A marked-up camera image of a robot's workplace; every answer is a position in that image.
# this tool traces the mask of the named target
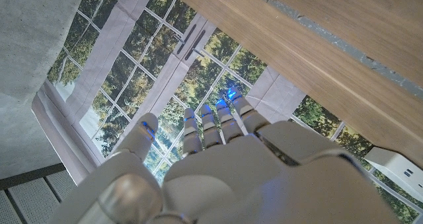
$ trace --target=robot finger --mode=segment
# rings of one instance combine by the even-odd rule
[[[229,107],[222,98],[216,102],[216,110],[226,144],[228,144],[232,139],[244,135],[243,131],[238,126],[237,121],[233,118]]]
[[[137,155],[142,161],[146,158],[150,146],[155,138],[155,132],[159,127],[159,122],[156,116],[152,113],[144,114],[138,121],[132,130],[125,136],[112,155],[122,151],[129,150],[133,154]]]
[[[216,124],[214,123],[213,112],[207,104],[203,104],[201,107],[201,117],[203,123],[204,147],[208,149],[214,145],[223,144]]]
[[[255,133],[258,129],[270,124],[266,118],[250,105],[237,88],[230,88],[228,90],[228,97],[249,133]]]
[[[198,126],[194,111],[187,108],[184,113],[184,146],[182,157],[202,151],[202,144],[198,137]]]

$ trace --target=white robotic hand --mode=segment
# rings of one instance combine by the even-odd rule
[[[184,114],[183,160],[160,188],[142,164],[157,119],[146,114],[55,212],[50,223],[397,223],[359,163],[328,139],[291,122],[270,124],[235,88]]]

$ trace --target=gray wall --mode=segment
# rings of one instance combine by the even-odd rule
[[[0,179],[60,163],[32,114],[81,0],[0,0]]]

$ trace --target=wooden surface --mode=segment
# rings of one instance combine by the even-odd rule
[[[423,103],[262,0],[183,0],[375,145],[423,167]]]
[[[278,0],[423,87],[423,0]]]

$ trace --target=power socket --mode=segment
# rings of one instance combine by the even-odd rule
[[[423,170],[404,156],[373,147],[364,159],[413,198],[423,202]]]

